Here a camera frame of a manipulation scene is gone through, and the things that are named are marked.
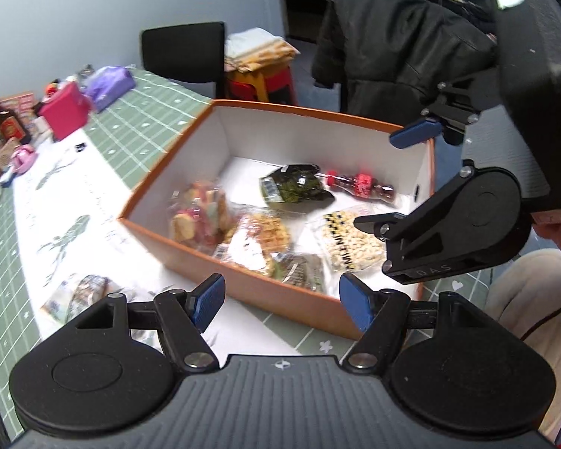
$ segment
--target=snack bag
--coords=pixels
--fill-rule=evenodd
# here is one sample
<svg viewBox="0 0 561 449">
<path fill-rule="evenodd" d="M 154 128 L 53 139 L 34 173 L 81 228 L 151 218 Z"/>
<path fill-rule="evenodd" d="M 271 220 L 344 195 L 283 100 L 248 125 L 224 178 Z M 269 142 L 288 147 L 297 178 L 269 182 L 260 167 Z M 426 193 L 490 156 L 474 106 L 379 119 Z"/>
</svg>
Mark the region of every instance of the snack bag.
<svg viewBox="0 0 561 449">
<path fill-rule="evenodd" d="M 313 253 L 275 253 L 276 279 L 284 284 L 322 292 L 324 267 L 319 255 Z"/>
<path fill-rule="evenodd" d="M 324 201 L 334 196 L 316 177 L 317 165 L 285 165 L 260 179 L 260 190 L 267 203 Z"/>
<path fill-rule="evenodd" d="M 272 255 L 289 251 L 292 239 L 298 236 L 301 216 L 266 208 L 243 208 L 236 226 L 227 232 L 214 256 L 223 263 L 276 277 L 277 265 Z"/>
<path fill-rule="evenodd" d="M 374 207 L 355 206 L 325 214 L 321 219 L 310 223 L 334 272 L 364 270 L 386 260 L 385 244 L 353 225 L 356 217 L 369 214 L 377 214 Z"/>
<path fill-rule="evenodd" d="M 175 191 L 171 202 L 171 238 L 211 254 L 232 224 L 223 189 L 217 184 L 197 181 L 184 193 Z"/>
<path fill-rule="evenodd" d="M 65 324 L 100 300 L 109 286 L 118 288 L 106 277 L 87 275 L 79 280 L 79 276 L 73 274 L 57 287 L 41 309 L 55 321 Z"/>
</svg>

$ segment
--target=candy bag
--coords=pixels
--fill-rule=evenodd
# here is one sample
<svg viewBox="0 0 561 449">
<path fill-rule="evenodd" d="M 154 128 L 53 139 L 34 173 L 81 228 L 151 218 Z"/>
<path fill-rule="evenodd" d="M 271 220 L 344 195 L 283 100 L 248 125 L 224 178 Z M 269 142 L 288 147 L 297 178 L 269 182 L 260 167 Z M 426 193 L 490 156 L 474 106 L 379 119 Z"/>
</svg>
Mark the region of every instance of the candy bag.
<svg viewBox="0 0 561 449">
<path fill-rule="evenodd" d="M 61 282 L 42 305 L 42 310 L 55 321 L 67 323 L 100 300 L 107 288 L 118 287 L 106 277 L 87 275 L 79 280 L 79 276 L 73 274 Z"/>
<path fill-rule="evenodd" d="M 169 208 L 171 239 L 211 254 L 231 228 L 232 216 L 223 189 L 197 181 L 181 193 L 175 191 Z"/>
</svg>

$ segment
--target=green checkered tablecloth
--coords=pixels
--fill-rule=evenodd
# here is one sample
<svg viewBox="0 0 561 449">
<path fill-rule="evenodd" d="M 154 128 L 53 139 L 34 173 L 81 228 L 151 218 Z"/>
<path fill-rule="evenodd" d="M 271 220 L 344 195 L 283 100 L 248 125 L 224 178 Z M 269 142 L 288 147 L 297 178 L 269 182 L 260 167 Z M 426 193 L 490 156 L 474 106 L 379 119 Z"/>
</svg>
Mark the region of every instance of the green checkered tablecloth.
<svg viewBox="0 0 561 449">
<path fill-rule="evenodd" d="M 136 88 L 99 115 L 84 130 L 109 165 L 132 189 L 165 153 L 173 140 L 208 106 L 209 99 L 142 70 L 133 70 Z M 436 300 L 443 290 L 456 290 L 482 307 L 488 294 L 489 271 L 431 282 L 423 298 Z M 352 341 L 246 306 L 268 329 L 299 353 L 335 354 L 343 358 Z M 410 333 L 408 343 L 431 335 Z M 16 361 L 39 343 L 25 279 L 18 256 L 12 189 L 0 199 L 0 414 L 8 435 L 21 432 L 8 393 L 8 376 Z"/>
</svg>

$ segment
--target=red plastic bottle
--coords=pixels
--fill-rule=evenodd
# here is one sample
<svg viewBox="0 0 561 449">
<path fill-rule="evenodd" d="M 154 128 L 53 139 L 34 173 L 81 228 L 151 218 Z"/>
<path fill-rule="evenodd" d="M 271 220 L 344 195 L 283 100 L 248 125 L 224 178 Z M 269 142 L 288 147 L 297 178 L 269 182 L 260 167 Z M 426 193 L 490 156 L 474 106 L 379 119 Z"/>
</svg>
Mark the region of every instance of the red plastic bottle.
<svg viewBox="0 0 561 449">
<path fill-rule="evenodd" d="M 393 187 L 381 184 L 368 174 L 338 175 L 336 171 L 328 171 L 326 183 L 331 189 L 338 187 L 356 198 L 380 199 L 391 205 L 395 203 L 396 192 Z"/>
</svg>

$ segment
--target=coat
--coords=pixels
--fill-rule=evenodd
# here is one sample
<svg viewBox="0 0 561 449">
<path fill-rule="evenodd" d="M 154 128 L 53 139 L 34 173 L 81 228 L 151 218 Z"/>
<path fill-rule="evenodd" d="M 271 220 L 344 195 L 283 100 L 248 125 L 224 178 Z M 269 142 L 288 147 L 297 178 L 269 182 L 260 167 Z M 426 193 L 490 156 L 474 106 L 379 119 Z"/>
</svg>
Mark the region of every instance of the coat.
<svg viewBox="0 0 561 449">
<path fill-rule="evenodd" d="M 347 113 L 407 125 L 436 99 L 439 82 L 495 61 L 489 37 L 429 1 L 332 0 L 312 76 L 346 86 Z"/>
</svg>

